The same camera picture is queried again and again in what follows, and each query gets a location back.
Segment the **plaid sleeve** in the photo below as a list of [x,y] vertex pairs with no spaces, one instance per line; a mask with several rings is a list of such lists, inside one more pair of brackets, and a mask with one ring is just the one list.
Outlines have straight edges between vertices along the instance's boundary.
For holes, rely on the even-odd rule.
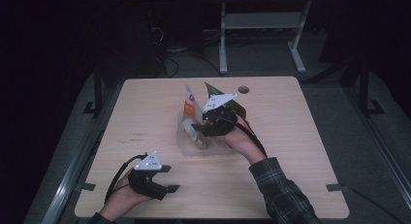
[[320,223],[301,190],[285,177],[276,158],[249,168],[266,200],[267,213],[278,223]]
[[115,224],[114,222],[108,221],[104,216],[100,213],[94,213],[94,216],[88,221],[88,224]]

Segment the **shirt cuff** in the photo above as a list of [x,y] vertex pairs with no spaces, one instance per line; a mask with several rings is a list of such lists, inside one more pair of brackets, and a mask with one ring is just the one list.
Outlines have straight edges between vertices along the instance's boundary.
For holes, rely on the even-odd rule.
[[114,222],[109,221],[106,217],[96,212],[94,213],[94,216],[90,219],[88,224],[114,224]]
[[273,182],[281,183],[284,179],[287,179],[276,158],[261,160],[251,165],[249,170],[260,190],[264,190],[266,186],[271,186]]

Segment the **wooden table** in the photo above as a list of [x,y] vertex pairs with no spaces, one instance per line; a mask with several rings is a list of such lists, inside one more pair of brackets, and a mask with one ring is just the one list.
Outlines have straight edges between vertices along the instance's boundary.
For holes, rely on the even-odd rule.
[[183,156],[176,145],[177,115],[182,112],[185,84],[200,105],[207,101],[205,81],[247,109],[247,119],[269,156],[275,156],[289,179],[308,197],[319,218],[345,218],[349,210],[335,184],[330,160],[295,78],[196,78],[127,80],[111,115],[75,213],[89,217],[103,206],[112,178],[132,156],[157,150],[173,168],[153,181],[179,184],[163,201],[141,204],[126,214],[136,218],[269,218],[265,202],[240,155]]

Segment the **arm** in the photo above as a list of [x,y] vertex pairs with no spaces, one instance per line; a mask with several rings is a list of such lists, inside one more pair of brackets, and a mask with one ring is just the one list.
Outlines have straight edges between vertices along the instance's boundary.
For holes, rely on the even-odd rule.
[[[238,123],[248,128],[240,117]],[[250,163],[249,170],[264,195],[271,218],[279,223],[320,223],[308,199],[285,177],[276,158],[268,159],[237,127],[224,136],[224,140]]]

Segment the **hand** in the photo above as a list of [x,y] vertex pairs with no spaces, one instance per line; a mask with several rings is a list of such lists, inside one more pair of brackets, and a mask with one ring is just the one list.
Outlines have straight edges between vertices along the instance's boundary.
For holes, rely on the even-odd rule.
[[[238,124],[251,131],[249,125],[247,124],[248,122],[240,116],[237,116],[237,119]],[[223,138],[223,141],[225,141],[229,147],[242,154],[248,160],[250,165],[267,158],[264,153],[253,143],[253,141],[238,127],[235,127],[230,133],[219,138]]]
[[128,175],[132,169],[130,169],[115,185],[114,190],[109,197],[109,200],[105,203],[100,214],[107,218],[109,221],[114,221],[115,219],[123,216],[128,211],[130,211],[136,205],[152,200],[150,197],[138,194],[128,185]]

